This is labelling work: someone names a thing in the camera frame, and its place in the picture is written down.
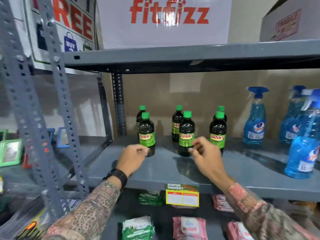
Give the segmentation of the yellow green shelf price tag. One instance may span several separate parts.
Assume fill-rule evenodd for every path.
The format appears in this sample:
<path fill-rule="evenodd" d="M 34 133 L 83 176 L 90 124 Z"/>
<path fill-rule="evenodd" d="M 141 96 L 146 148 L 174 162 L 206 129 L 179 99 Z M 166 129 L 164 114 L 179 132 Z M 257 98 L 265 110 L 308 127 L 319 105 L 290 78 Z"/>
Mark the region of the yellow green shelf price tag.
<path fill-rule="evenodd" d="M 165 201 L 168 205 L 199 207 L 199 187 L 189 184 L 165 184 Z"/>

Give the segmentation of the person's left forearm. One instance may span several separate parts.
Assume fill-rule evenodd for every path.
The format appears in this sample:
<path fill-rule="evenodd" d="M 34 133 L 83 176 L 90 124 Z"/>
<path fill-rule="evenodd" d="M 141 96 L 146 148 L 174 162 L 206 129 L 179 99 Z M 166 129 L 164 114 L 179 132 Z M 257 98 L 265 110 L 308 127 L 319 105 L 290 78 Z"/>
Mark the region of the person's left forearm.
<path fill-rule="evenodd" d="M 101 240 L 120 189 L 113 176 L 101 182 L 76 210 L 52 224 L 42 240 Z"/>

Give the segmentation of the green picture frame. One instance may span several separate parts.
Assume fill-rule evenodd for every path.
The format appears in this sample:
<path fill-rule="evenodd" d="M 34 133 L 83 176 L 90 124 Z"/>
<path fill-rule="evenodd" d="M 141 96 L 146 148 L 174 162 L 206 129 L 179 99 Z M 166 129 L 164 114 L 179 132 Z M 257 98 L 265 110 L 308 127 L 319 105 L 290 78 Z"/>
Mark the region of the green picture frame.
<path fill-rule="evenodd" d="M 3 140 L 0 142 L 0 168 L 18 165 L 22 159 L 22 139 Z"/>

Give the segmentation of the blue spray cleaner bottle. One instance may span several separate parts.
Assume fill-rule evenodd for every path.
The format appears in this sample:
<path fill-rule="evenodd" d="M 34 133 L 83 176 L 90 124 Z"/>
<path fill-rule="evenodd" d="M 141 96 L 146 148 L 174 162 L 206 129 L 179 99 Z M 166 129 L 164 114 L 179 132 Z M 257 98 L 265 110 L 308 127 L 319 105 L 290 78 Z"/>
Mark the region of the blue spray cleaner bottle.
<path fill-rule="evenodd" d="M 311 177 L 320 150 L 320 88 L 304 89 L 302 94 L 306 100 L 298 116 L 299 129 L 284 170 L 287 176 L 296 179 Z"/>
<path fill-rule="evenodd" d="M 290 90 L 288 110 L 280 125 L 281 143 L 291 144 L 297 136 L 300 128 L 299 115 L 306 100 L 306 96 L 302 94 L 304 89 L 306 89 L 304 85 L 295 85 Z"/>
<path fill-rule="evenodd" d="M 266 87 L 248 87 L 247 91 L 253 95 L 249 117 L 243 129 L 243 141 L 249 145 L 260 145 L 264 140 L 266 129 L 266 109 L 263 94 L 269 92 Z"/>

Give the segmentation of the person's left hand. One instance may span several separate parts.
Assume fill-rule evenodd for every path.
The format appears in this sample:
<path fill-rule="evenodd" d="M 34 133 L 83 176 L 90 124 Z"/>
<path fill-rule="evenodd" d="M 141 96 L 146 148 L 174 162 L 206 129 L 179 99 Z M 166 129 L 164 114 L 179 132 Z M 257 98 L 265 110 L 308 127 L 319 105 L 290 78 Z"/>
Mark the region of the person's left hand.
<path fill-rule="evenodd" d="M 140 168 L 145 160 L 145 157 L 137 155 L 135 145 L 140 144 L 128 145 L 122 150 L 115 167 L 123 171 L 128 178 Z"/>

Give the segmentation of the person's right forearm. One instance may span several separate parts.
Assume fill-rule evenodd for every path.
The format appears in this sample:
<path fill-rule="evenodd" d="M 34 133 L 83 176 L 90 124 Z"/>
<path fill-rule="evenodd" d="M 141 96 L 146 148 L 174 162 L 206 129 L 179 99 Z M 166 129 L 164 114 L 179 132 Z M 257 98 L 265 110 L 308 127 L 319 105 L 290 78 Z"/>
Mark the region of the person's right forearm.
<path fill-rule="evenodd" d="M 238 183 L 223 189 L 223 193 L 255 240 L 320 240 L 284 211 Z"/>

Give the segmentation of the green wipes packet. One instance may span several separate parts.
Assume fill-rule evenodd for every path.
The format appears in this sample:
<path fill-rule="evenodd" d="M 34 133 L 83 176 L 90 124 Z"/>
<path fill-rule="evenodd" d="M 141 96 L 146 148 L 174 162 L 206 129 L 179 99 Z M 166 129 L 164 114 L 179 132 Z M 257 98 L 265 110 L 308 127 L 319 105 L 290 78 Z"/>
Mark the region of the green wipes packet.
<path fill-rule="evenodd" d="M 160 190 L 141 191 L 138 200 L 140 204 L 147 206 L 162 206 L 165 203 L 164 193 Z"/>
<path fill-rule="evenodd" d="M 122 222 L 122 240 L 151 240 L 155 229 L 150 216 Z"/>

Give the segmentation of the white promotional poster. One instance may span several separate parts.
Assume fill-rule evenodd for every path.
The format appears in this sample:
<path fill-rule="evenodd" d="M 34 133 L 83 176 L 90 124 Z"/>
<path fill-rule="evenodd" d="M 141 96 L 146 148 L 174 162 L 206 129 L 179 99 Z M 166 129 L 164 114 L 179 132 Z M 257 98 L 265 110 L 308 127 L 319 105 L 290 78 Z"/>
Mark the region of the white promotional poster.
<path fill-rule="evenodd" d="M 51 0 L 62 52 L 96 50 L 96 0 Z M 52 71 L 37 0 L 22 0 L 35 69 Z"/>

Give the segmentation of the grey metal shelf rack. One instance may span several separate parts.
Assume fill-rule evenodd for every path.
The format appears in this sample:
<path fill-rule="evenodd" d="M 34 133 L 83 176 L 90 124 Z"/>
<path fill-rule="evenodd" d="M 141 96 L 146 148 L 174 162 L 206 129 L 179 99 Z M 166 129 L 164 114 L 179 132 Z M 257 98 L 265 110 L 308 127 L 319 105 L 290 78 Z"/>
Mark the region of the grey metal shelf rack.
<path fill-rule="evenodd" d="M 320 40 L 291 40 L 223 45 L 126 48 L 62 53 L 65 68 L 119 74 L 162 74 L 320 68 Z M 307 180 L 285 176 L 288 149 L 268 141 L 258 149 L 229 139 L 226 170 L 262 198 L 320 200 L 320 172 Z"/>

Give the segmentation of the group of dark green-capped bottles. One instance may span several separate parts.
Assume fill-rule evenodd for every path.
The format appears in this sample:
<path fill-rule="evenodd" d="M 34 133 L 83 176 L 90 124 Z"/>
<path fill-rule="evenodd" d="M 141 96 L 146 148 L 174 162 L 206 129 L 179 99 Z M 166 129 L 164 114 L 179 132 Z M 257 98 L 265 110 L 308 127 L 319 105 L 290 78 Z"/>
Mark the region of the group of dark green-capped bottles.
<path fill-rule="evenodd" d="M 150 120 L 150 114 L 145 111 L 145 106 L 141 105 L 139 108 L 140 117 L 137 119 L 139 142 L 141 145 L 150 148 L 152 156 L 155 151 L 154 124 Z M 223 154 L 227 133 L 227 116 L 224 106 L 218 106 L 217 109 L 209 127 L 209 141 L 219 147 Z M 173 142 L 179 143 L 179 154 L 188 157 L 189 148 L 192 147 L 191 143 L 195 139 L 195 123 L 192 120 L 191 111 L 182 112 L 182 105 L 176 106 L 176 112 L 172 116 L 171 137 Z"/>

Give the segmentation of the white box with red lettering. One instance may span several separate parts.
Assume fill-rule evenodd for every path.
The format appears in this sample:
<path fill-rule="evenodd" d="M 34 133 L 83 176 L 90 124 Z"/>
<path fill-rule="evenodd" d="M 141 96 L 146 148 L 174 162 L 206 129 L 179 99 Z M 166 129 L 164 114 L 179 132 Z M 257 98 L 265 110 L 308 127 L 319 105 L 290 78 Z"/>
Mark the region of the white box with red lettering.
<path fill-rule="evenodd" d="M 227 44 L 232 0 L 97 0 L 104 49 Z"/>

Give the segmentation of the person's right hand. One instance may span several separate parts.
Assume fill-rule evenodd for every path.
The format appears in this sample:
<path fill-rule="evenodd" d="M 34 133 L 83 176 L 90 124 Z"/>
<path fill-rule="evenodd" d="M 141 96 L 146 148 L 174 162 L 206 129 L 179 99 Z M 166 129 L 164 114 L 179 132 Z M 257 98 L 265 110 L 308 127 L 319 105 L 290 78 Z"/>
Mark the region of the person's right hand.
<path fill-rule="evenodd" d="M 193 147 L 203 147 L 202 158 L 193 158 L 199 171 L 224 194 L 235 184 L 225 171 L 221 151 L 205 137 L 198 137 L 192 142 Z"/>

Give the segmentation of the black wristwatch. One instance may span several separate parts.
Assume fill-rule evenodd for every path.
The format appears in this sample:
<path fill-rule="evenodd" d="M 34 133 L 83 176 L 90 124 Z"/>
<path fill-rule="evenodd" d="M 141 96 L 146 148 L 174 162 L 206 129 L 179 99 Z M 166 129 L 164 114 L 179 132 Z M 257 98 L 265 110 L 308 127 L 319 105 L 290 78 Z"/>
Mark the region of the black wristwatch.
<path fill-rule="evenodd" d="M 122 189 L 127 184 L 128 177 L 127 175 L 119 170 L 112 169 L 102 180 L 102 182 L 108 182 L 113 184 L 118 190 Z"/>

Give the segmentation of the brown cardboard backing sheet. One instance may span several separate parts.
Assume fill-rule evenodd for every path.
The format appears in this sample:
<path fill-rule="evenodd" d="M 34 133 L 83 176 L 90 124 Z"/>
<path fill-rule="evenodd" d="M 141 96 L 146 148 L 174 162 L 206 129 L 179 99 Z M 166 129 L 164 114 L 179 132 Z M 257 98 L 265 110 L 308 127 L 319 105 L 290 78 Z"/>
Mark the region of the brown cardboard backing sheet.
<path fill-rule="evenodd" d="M 182 105 L 192 111 L 196 136 L 206 137 L 217 106 L 224 106 L 227 136 L 242 138 L 251 107 L 246 88 L 263 86 L 269 89 L 263 96 L 265 139 L 278 140 L 289 106 L 289 89 L 294 85 L 319 89 L 320 69 L 131 74 L 122 76 L 122 84 L 127 135 L 136 135 L 139 105 L 146 105 L 157 136 L 171 135 L 172 115 L 176 106 Z"/>

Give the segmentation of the red picture frame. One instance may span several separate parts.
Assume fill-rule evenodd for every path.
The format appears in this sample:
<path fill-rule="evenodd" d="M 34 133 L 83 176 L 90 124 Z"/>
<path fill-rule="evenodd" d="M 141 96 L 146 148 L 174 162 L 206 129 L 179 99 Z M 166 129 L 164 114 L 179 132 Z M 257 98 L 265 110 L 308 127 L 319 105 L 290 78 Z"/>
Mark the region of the red picture frame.
<path fill-rule="evenodd" d="M 29 157 L 28 157 L 28 154 L 26 153 L 25 147 L 23 147 L 22 156 L 23 156 L 23 157 L 22 157 L 22 168 L 23 168 L 23 169 L 32 168 L 31 163 L 29 163 Z"/>

